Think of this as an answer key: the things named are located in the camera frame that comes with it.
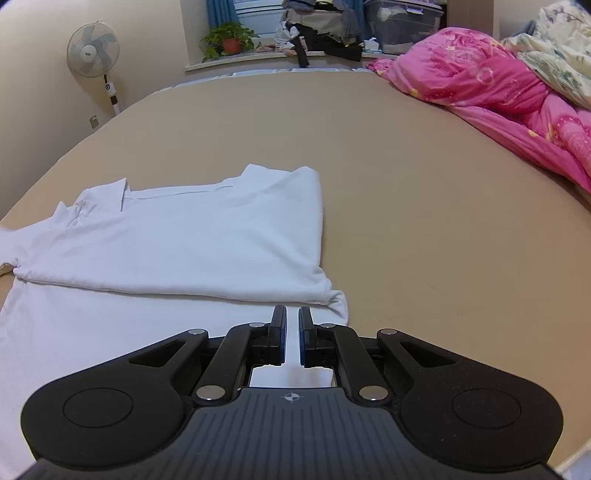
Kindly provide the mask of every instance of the blue curtain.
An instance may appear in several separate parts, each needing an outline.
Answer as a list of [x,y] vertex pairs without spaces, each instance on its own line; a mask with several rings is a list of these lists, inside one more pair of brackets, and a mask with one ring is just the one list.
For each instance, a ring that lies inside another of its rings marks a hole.
[[365,14],[363,13],[363,0],[343,0],[349,8],[355,12],[359,29],[361,30],[361,40],[365,39]]
[[209,28],[226,22],[238,22],[233,0],[207,0],[207,21]]

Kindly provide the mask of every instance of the red flower pot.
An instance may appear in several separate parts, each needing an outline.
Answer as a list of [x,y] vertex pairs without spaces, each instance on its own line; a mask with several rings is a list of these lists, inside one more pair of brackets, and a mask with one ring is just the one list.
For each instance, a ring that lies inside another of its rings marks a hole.
[[223,51],[228,55],[236,55],[240,53],[240,40],[237,38],[230,38],[222,42]]

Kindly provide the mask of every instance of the wall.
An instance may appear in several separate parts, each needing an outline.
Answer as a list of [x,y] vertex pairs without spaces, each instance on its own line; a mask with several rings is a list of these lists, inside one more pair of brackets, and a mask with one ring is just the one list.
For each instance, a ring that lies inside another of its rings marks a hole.
[[552,3],[553,0],[495,0],[499,38],[513,35],[524,23],[535,20],[540,8]]
[[447,0],[447,26],[471,28],[497,37],[495,0]]
[[207,6],[205,0],[180,0],[180,2],[189,65],[195,65],[203,58],[200,43],[209,30]]
[[70,36],[97,20],[121,42],[111,78],[123,107],[186,78],[179,0],[8,3],[0,10],[0,218],[93,132],[91,116],[102,125],[112,115],[102,80],[73,75],[65,58]]

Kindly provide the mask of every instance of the pink floral bedding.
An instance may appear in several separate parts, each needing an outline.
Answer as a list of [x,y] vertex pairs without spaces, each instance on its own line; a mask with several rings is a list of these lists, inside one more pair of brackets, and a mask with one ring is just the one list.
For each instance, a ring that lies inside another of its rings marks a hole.
[[554,93],[492,37],[446,28],[398,59],[376,60],[369,68],[591,193],[591,112]]

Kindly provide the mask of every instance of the blue container lid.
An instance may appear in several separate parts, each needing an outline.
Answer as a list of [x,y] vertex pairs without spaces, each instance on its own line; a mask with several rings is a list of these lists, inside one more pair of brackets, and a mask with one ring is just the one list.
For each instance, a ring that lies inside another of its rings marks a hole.
[[421,0],[365,0],[363,4],[373,4],[376,2],[406,5],[408,7],[427,8],[429,10],[435,10],[437,12],[443,13],[443,8],[441,5],[432,4],[430,2],[422,2]]

